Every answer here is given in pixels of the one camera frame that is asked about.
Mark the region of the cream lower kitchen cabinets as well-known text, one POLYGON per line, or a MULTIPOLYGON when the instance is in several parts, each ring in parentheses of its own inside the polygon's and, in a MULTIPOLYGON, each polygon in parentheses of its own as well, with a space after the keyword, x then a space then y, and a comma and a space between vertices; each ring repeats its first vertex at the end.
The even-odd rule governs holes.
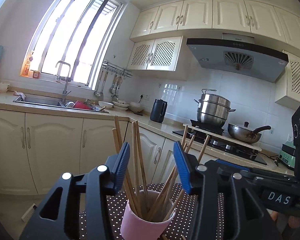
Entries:
MULTIPOLYGON (((0 102, 0 194, 46 194, 63 172, 89 172, 114 154, 114 118, 84 112, 0 102)), ((147 183, 163 182, 173 166, 173 142, 181 137, 150 121, 139 126, 147 183)), ((223 159, 293 175, 262 155, 266 165, 207 146, 201 163, 223 159)))

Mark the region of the stainless kitchen sink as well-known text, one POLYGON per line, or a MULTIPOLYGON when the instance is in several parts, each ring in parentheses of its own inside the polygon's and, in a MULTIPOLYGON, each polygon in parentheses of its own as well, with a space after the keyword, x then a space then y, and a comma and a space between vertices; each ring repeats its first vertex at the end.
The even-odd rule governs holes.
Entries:
POLYGON ((21 95, 17 96, 13 102, 28 104, 28 105, 37 105, 37 106, 47 106, 47 107, 58 107, 58 108, 68 108, 68 109, 77 109, 82 111, 98 112, 98 113, 108 113, 105 107, 100 107, 95 103, 85 103, 81 101, 71 101, 65 100, 62 102, 59 98, 51 98, 48 96, 32 95, 26 94, 25 98, 21 95))

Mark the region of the kitchen window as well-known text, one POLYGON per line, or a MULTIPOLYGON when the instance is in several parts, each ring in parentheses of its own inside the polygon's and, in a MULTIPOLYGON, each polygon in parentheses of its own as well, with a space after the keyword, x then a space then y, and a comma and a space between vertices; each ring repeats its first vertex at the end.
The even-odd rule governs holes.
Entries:
POLYGON ((57 81, 68 73, 68 66, 55 66, 62 60, 71 65, 72 85, 93 89, 122 8, 117 0, 54 0, 28 46, 23 64, 27 57, 33 60, 23 77, 57 81))

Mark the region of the green appliance on counter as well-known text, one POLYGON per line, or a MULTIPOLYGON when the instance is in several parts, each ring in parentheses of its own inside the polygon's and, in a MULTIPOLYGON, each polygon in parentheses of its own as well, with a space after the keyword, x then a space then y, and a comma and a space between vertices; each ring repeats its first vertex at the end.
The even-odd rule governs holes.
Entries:
POLYGON ((295 167, 295 149, 296 147, 293 143, 287 141, 282 144, 281 151, 279 153, 279 160, 291 170, 294 170, 295 167))

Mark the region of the black gas stove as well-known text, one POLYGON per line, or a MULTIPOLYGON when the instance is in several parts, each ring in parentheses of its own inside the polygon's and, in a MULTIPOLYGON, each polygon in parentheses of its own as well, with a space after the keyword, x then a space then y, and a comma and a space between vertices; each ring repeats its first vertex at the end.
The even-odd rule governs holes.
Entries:
POLYGON ((191 139, 195 135, 194 141, 204 144, 206 136, 209 135, 208 146, 262 165, 267 165, 266 161, 260 155, 261 148, 231 138, 222 128, 205 125, 196 120, 190 120, 190 122, 191 124, 188 126, 186 134, 187 139, 191 139))

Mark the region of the wooden chopstick in cup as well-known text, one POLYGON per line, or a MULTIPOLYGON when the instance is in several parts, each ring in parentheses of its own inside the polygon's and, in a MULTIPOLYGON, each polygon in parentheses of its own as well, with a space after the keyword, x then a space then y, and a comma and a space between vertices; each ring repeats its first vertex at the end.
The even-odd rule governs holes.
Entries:
MULTIPOLYGON (((185 128, 184 128, 183 139, 181 141, 181 145, 183 146, 184 151, 187 151, 190 147, 190 143, 187 144, 187 142, 186 142, 187 131, 188 131, 188 125, 186 125, 185 128)), ((174 185, 175 179, 177 177, 177 173, 178 172, 177 172, 176 165, 174 165, 168 179, 165 182, 164 187, 160 191, 159 195, 157 196, 153 206, 151 207, 151 209, 150 209, 150 211, 147 215, 147 220, 152 221, 152 219, 155 216, 155 214, 157 213, 157 211, 161 207, 164 207, 165 199, 168 195, 168 192, 170 191, 170 188, 174 185)))
POLYGON ((178 176, 178 170, 174 165, 170 175, 165 181, 163 188, 161 189, 159 195, 157 196, 157 199, 155 200, 153 206, 151 207, 150 214, 148 215, 150 221, 154 221, 154 218, 156 217, 159 219, 158 220, 159 222, 165 222, 169 220, 172 213, 174 213, 175 208, 178 205, 178 202, 182 198, 184 193, 184 190, 181 190, 175 202, 173 204, 170 202, 174 183, 177 176, 178 176))

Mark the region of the stainless steamer pot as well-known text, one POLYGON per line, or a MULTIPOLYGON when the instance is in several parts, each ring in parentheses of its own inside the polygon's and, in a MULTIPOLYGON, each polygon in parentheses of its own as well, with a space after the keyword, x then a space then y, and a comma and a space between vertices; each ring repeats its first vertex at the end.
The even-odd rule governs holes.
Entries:
POLYGON ((202 95, 197 103, 197 121, 222 128, 226 123, 229 113, 235 112, 231 109, 231 102, 217 94, 215 89, 202 89, 202 95))

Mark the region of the dark blue kettle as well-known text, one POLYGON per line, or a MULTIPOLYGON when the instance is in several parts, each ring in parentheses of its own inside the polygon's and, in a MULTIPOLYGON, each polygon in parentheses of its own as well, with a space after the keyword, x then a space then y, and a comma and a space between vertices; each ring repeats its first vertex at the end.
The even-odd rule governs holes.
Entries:
POLYGON ((165 117, 167 109, 167 102, 162 99, 155 99, 152 111, 150 114, 150 120, 158 123, 162 123, 165 117))

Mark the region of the stack of white dishes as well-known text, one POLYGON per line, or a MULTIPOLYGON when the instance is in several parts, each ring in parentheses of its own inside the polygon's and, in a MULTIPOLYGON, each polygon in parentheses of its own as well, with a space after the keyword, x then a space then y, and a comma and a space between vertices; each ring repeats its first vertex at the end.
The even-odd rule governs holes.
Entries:
POLYGON ((113 107, 114 107, 114 109, 119 110, 119 111, 126 111, 129 108, 129 104, 113 101, 113 107))

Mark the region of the white bowl on counter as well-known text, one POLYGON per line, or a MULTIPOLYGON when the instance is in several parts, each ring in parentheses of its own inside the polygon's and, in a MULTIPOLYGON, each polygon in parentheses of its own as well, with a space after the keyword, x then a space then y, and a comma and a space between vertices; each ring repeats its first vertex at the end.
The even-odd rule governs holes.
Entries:
POLYGON ((113 104, 110 103, 110 102, 106 102, 106 101, 99 101, 98 102, 98 105, 101 107, 101 108, 105 108, 105 109, 111 109, 113 108, 113 104))

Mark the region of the brown polka dot tablecloth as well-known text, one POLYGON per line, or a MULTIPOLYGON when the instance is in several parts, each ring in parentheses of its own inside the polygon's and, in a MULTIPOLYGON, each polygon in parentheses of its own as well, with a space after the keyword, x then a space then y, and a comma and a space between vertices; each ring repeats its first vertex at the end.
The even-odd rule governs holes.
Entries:
MULTIPOLYGON (((194 221, 196 196, 184 194, 179 200, 174 219, 162 233, 160 239, 190 239, 191 226, 194 221)), ((108 196, 108 212, 114 239, 123 239, 120 233, 123 215, 127 203, 125 191, 120 191, 115 197, 108 196)), ((218 224, 216 239, 223 239, 224 233, 224 203, 223 194, 218 197, 218 224)))

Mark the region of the hanging ladle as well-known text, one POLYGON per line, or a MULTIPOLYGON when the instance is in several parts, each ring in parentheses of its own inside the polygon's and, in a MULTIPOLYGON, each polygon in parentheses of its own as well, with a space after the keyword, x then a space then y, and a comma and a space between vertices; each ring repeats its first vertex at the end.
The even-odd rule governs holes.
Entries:
POLYGON ((101 68, 98 79, 97 79, 96 88, 95 88, 95 91, 94 91, 94 96, 96 98, 98 98, 100 96, 100 94, 98 92, 98 89, 99 89, 99 86, 100 86, 100 83, 101 83, 103 72, 104 72, 104 68, 101 68))

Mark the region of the chrome sink faucet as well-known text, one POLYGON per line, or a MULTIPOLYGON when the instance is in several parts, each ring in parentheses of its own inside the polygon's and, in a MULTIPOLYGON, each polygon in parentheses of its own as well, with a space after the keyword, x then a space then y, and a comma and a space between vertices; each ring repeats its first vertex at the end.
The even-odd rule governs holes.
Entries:
POLYGON ((68 76, 70 74, 71 65, 65 61, 60 60, 56 63, 55 66, 57 67, 59 65, 59 68, 60 68, 62 64, 68 66, 68 73, 66 76, 57 75, 57 81, 65 82, 65 87, 64 87, 64 89, 62 91, 62 95, 61 95, 61 102, 63 104, 66 104, 66 96, 71 92, 71 91, 69 91, 69 92, 67 91, 68 83, 71 82, 71 80, 72 80, 72 78, 68 76))

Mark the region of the range hood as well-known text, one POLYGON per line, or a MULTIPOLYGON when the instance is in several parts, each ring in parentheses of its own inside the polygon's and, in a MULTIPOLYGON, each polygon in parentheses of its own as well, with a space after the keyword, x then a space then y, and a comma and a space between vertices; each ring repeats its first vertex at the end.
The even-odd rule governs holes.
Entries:
POLYGON ((203 68, 247 75, 274 83, 289 62, 287 54, 237 39, 188 38, 186 42, 203 68))

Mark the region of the orange bottle on windowsill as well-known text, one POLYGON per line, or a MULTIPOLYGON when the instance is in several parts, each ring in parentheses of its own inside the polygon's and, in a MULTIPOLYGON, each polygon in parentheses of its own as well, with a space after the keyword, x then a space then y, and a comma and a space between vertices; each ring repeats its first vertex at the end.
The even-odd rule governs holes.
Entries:
POLYGON ((23 64, 22 73, 21 73, 22 76, 28 76, 30 71, 30 63, 32 60, 33 60, 32 56, 27 57, 25 63, 23 64))

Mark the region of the cream upper cabinets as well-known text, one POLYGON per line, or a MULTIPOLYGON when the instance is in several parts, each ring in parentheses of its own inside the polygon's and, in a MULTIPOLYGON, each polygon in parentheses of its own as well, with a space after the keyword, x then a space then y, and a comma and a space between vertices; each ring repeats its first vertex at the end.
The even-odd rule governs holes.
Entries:
POLYGON ((130 36, 136 44, 128 69, 175 72, 186 37, 239 34, 300 57, 300 17, 252 0, 184 0, 140 12, 130 36), (183 38, 168 38, 173 35, 183 38))

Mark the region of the small white cup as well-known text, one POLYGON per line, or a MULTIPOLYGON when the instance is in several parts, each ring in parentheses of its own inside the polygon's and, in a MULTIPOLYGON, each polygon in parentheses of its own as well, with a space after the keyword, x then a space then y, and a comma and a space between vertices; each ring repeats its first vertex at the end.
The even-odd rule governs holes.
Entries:
POLYGON ((9 90, 10 83, 7 82, 0 82, 0 92, 6 93, 9 90))

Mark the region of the wall utensil rail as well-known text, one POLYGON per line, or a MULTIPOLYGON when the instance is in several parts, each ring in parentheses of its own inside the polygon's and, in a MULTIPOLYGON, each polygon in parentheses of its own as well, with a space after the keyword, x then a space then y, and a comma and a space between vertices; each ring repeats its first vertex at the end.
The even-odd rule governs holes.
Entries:
POLYGON ((131 78, 133 76, 133 74, 130 70, 127 70, 125 68, 122 68, 115 64, 112 64, 107 60, 104 60, 102 62, 102 67, 112 73, 115 73, 119 76, 123 76, 124 78, 126 78, 126 77, 131 78))

